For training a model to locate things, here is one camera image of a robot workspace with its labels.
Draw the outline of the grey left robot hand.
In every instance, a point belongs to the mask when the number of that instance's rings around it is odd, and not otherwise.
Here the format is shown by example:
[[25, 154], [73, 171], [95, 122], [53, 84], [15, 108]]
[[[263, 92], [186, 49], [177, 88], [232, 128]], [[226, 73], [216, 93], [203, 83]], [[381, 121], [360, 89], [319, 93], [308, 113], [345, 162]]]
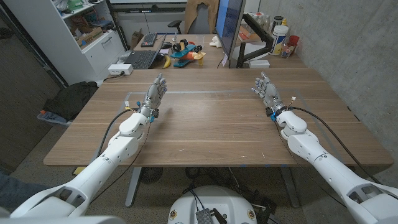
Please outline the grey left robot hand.
[[159, 73], [147, 90], [144, 100], [140, 105], [140, 114], [150, 117], [160, 104], [162, 97], [167, 91], [166, 79], [162, 73]]

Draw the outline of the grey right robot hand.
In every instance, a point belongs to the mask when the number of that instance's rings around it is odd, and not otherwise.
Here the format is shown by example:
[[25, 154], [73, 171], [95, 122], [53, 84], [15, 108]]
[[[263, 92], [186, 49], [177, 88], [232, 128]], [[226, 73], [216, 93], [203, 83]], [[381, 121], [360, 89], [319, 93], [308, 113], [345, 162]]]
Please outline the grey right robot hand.
[[278, 116], [287, 107], [283, 104], [282, 98], [275, 85], [271, 82], [270, 78], [265, 72], [261, 72], [261, 78], [255, 79], [255, 87], [251, 90], [262, 100], [266, 107], [266, 115]]

